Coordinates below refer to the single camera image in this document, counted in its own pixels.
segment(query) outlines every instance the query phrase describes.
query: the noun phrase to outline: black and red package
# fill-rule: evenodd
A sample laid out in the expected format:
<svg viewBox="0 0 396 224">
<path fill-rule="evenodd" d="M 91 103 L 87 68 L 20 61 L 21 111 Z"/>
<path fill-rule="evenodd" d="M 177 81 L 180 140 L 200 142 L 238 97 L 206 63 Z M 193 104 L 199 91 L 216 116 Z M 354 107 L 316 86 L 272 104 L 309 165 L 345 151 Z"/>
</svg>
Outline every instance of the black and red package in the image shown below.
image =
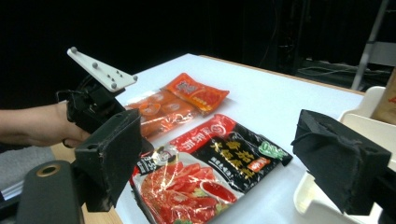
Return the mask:
<svg viewBox="0 0 396 224">
<path fill-rule="evenodd" d="M 217 114 L 145 155 L 132 176 L 153 223 L 206 223 L 292 156 L 262 135 Z"/>
</svg>

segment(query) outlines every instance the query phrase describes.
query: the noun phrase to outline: dark floor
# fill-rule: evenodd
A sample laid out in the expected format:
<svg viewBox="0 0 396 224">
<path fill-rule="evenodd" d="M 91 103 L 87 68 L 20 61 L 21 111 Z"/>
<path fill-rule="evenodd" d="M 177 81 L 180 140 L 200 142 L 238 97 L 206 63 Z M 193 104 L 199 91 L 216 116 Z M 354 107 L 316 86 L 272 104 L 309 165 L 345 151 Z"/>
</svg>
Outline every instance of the dark floor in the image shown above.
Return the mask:
<svg viewBox="0 0 396 224">
<path fill-rule="evenodd" d="M 350 89 L 357 69 L 357 66 L 308 59 L 303 61 L 295 76 Z M 390 73 L 391 68 L 388 67 L 367 69 L 359 91 L 366 91 L 373 86 L 386 86 Z"/>
</svg>

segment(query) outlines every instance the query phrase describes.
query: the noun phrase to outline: person's hand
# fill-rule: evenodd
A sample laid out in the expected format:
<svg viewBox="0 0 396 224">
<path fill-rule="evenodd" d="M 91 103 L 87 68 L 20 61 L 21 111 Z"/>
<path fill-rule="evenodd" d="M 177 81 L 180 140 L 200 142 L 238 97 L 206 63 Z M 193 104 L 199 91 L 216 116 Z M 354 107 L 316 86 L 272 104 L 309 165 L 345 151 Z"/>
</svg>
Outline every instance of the person's hand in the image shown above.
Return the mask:
<svg viewBox="0 0 396 224">
<path fill-rule="evenodd" d="M 76 147 L 90 136 L 67 120 L 66 103 L 22 110 L 0 111 L 0 142 L 52 146 L 63 142 Z"/>
</svg>

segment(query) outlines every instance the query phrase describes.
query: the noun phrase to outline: tabletop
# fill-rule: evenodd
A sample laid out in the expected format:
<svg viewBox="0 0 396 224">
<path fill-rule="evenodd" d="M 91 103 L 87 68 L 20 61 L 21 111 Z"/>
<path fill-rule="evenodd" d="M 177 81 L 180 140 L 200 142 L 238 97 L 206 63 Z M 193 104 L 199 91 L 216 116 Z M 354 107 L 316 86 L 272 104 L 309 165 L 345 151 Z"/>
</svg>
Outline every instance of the tabletop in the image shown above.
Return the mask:
<svg viewBox="0 0 396 224">
<path fill-rule="evenodd" d="M 205 56 L 186 54 L 136 74 L 138 81 L 117 97 L 127 105 L 135 97 L 157 91 L 181 73 L 198 82 L 230 91 L 215 113 L 223 114 L 262 134 L 290 154 L 296 124 L 302 109 L 316 111 L 339 119 L 355 108 L 363 97 L 361 92 L 319 84 L 262 69 L 229 63 Z M 153 139 L 155 147 L 182 135 L 212 118 L 194 118 L 173 131 Z M 216 217 L 214 223 L 333 223 L 324 216 L 309 220 L 294 208 L 293 193 L 306 172 L 294 156 L 291 163 L 278 165 L 257 186 L 236 204 Z M 116 206 L 123 223 L 149 223 L 136 205 L 129 184 L 125 186 Z"/>
</svg>

